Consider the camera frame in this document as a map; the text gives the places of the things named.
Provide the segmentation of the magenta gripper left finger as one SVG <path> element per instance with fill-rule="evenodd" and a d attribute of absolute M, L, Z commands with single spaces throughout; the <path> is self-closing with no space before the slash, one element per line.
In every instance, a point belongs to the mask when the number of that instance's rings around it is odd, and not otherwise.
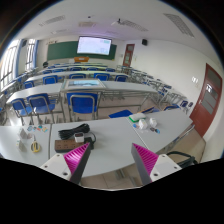
<path fill-rule="evenodd" d="M 55 154 L 41 168 L 74 184 L 78 184 L 90 152 L 90 144 L 85 143 L 66 154 Z"/>

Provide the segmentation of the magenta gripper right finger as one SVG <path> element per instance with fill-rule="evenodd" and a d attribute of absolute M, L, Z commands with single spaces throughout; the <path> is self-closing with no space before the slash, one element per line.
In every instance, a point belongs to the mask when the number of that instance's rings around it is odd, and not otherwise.
<path fill-rule="evenodd" d="M 135 143 L 132 144 L 131 153 L 143 185 L 181 170 L 181 167 L 166 154 L 157 155 Z"/>

